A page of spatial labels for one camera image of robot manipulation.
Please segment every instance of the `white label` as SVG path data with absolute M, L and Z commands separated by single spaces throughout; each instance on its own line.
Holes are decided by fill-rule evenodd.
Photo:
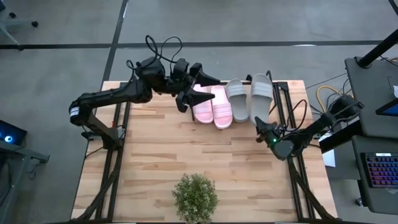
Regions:
M 70 116 L 75 116 L 75 115 L 79 115 L 79 107 L 75 107 L 70 109 Z
M 376 156 L 391 156 L 391 153 L 376 153 Z

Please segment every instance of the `blue light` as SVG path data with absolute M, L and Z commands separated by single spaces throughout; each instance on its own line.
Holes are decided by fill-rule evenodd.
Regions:
M 4 140 L 6 141 L 6 143 L 10 143 L 10 142 L 12 142 L 12 137 L 11 136 L 6 136 L 4 138 Z

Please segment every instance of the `yellow cable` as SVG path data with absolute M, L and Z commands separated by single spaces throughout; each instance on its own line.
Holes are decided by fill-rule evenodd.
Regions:
M 325 109 L 325 107 L 323 106 L 323 103 L 322 103 L 322 101 L 321 101 L 321 99 L 320 99 L 320 97 L 319 97 L 319 91 L 320 91 L 321 89 L 323 89 L 323 88 L 328 88 L 329 90 L 333 90 L 333 91 L 334 91 L 335 93 L 337 93 L 337 94 L 340 94 L 340 93 L 339 93 L 339 91 L 337 91 L 335 88 L 333 88 L 333 87 L 331 87 L 331 86 L 320 86 L 320 87 L 318 88 L 318 90 L 317 90 L 317 100 L 318 100 L 319 104 L 321 105 L 321 108 L 322 108 L 323 112 L 326 113 L 326 109 Z

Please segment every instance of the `floor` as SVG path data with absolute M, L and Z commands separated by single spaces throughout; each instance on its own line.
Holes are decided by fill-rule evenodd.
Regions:
M 34 19 L 39 27 L 10 29 L 25 45 L 21 52 L 0 35 L 0 105 L 5 105 L 0 118 L 29 132 L 29 149 L 51 154 L 34 180 L 26 177 L 15 223 L 69 219 L 86 141 L 69 123 L 68 107 L 82 93 L 98 91 L 103 80 L 127 80 L 125 61 L 152 55 L 143 44 L 146 34 L 158 42 L 180 37 L 187 44 L 178 57 L 202 63 L 216 78 L 244 79 L 271 70 L 275 80 L 304 80 L 310 103 L 320 108 L 317 88 L 339 90 L 347 77 L 317 83 L 345 73 L 345 58 L 364 55 L 397 28 L 390 2 L 4 0 L 18 17 Z M 171 44 L 164 55 L 176 50 Z M 384 56 L 395 55 L 397 47 Z M 324 90 L 321 99 L 330 93 Z M 330 183 L 340 218 L 396 222 L 397 216 L 356 207 L 355 181 Z

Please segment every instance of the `pink slipper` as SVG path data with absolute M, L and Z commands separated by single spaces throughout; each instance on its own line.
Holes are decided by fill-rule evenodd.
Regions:
M 207 93 L 206 87 L 201 87 L 196 84 L 193 90 Z M 213 110 L 211 108 L 211 100 L 193 106 L 193 115 L 195 119 L 203 124 L 210 124 L 213 122 Z
M 218 129 L 228 128 L 232 123 L 232 109 L 226 97 L 225 89 L 222 86 L 213 86 L 211 93 L 215 95 L 211 100 L 214 123 Z

